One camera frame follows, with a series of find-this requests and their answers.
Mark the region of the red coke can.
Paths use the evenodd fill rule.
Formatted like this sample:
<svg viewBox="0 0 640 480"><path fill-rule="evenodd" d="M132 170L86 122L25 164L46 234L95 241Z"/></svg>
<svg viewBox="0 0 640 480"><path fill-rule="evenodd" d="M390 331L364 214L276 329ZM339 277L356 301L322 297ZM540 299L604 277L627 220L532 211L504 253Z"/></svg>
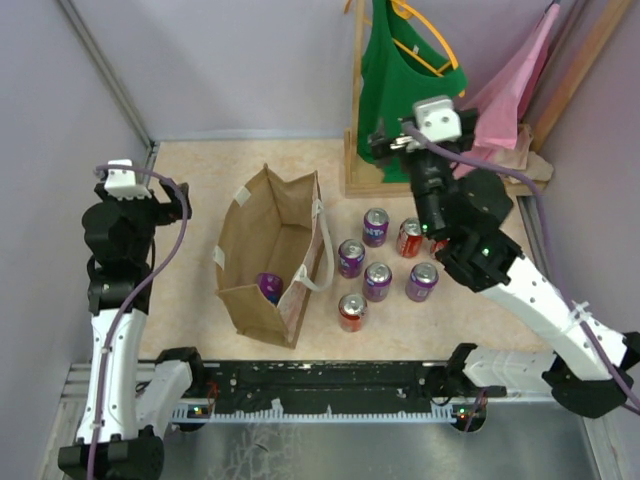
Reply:
<svg viewBox="0 0 640 480"><path fill-rule="evenodd" d="M404 258L416 257L422 247L422 227L417 217L404 220L398 232L396 250Z"/></svg>

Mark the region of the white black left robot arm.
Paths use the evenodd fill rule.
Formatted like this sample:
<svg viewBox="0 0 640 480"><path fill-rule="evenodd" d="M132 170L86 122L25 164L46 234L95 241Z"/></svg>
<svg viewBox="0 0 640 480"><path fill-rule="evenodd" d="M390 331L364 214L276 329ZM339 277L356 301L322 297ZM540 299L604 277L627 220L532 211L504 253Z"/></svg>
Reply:
<svg viewBox="0 0 640 480"><path fill-rule="evenodd" d="M138 353L157 274L155 232L192 216L189 187L163 182L169 199L141 188L116 198L103 185L82 217L92 326L87 400L73 443L60 448L59 469L72 479L157 479L164 437L183 395L201 394L208 373L194 347L161 352L149 381L138 383Z"/></svg>

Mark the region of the red coca-cola can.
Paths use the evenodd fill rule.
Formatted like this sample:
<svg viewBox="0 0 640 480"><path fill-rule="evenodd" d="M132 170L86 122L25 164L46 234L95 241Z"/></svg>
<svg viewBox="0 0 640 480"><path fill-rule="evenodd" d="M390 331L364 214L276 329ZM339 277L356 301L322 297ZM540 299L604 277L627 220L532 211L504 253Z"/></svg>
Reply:
<svg viewBox="0 0 640 480"><path fill-rule="evenodd" d="M338 303L341 328L348 333L360 331L364 325L367 308L367 300L362 294L344 295Z"/></svg>

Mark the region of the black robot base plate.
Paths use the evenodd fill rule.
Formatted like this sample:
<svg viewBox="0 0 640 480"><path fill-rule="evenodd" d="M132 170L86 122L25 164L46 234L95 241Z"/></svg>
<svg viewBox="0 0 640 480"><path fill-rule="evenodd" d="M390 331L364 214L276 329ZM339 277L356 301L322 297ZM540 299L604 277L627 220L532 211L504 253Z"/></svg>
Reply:
<svg viewBox="0 0 640 480"><path fill-rule="evenodd" d="M428 361L208 362L182 398L217 415L262 413L279 401L286 414L427 413L480 388L462 371Z"/></svg>

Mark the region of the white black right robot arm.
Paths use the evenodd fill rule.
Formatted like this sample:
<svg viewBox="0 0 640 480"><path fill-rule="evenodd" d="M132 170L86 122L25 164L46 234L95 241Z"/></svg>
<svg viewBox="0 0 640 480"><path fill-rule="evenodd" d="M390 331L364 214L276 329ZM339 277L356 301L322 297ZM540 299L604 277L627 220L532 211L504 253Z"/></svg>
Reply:
<svg viewBox="0 0 640 480"><path fill-rule="evenodd" d="M539 189L516 171L461 155L472 112L443 117L444 136L435 140L419 130L417 116L403 119L399 136L378 128L368 139L371 154L379 164L400 160L422 234L446 243L436 253L445 272L512 312L550 347L527 353L461 344L447 363L448 387L461 396L476 390L478 399L492 388L549 394L592 419L617 408L637 413L639 398L628 372L639 363L638 333L620 333L595 319L586 303L572 301L502 231L513 208L504 177L519 179L534 195Z"/></svg>

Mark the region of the red cola can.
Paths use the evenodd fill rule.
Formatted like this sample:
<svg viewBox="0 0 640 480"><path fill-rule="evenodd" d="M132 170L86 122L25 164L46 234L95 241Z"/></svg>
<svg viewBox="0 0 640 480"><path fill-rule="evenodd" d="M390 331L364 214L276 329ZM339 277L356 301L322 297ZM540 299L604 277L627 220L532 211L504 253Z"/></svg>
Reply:
<svg viewBox="0 0 640 480"><path fill-rule="evenodd" d="M430 256L436 258L438 252L443 250L449 243L448 239L433 241L430 246Z"/></svg>

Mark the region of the purple fanta can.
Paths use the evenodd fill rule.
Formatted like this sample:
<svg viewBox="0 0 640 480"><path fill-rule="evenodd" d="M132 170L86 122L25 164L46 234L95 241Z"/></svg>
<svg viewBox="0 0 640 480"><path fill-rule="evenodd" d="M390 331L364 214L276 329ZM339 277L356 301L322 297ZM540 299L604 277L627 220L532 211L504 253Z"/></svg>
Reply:
<svg viewBox="0 0 640 480"><path fill-rule="evenodd" d="M405 293L414 302L425 301L434 290L439 281L437 268L430 262L422 262L413 266L407 283Z"/></svg>
<svg viewBox="0 0 640 480"><path fill-rule="evenodd" d="M347 239L338 248L338 270L344 278L356 278L363 269L366 250L356 239Z"/></svg>
<svg viewBox="0 0 640 480"><path fill-rule="evenodd" d="M382 246L387 239L389 215L383 208L371 208L363 217L363 242L371 247Z"/></svg>
<svg viewBox="0 0 640 480"><path fill-rule="evenodd" d="M270 272L261 272L256 276L256 284L269 302L278 305L284 291L284 283L280 276Z"/></svg>
<svg viewBox="0 0 640 480"><path fill-rule="evenodd" d="M371 263L364 270L363 295L372 302L386 299L392 283L392 271L382 262Z"/></svg>

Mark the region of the tan canvas tote bag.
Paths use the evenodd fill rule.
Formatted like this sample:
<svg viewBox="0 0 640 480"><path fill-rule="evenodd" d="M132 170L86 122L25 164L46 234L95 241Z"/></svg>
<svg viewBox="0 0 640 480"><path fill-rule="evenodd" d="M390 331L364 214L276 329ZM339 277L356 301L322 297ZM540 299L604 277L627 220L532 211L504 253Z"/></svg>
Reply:
<svg viewBox="0 0 640 480"><path fill-rule="evenodd" d="M238 334L294 348L312 294L335 274L319 175L285 181L263 167L235 194L213 251L217 294ZM261 293L256 276L280 276L278 305Z"/></svg>

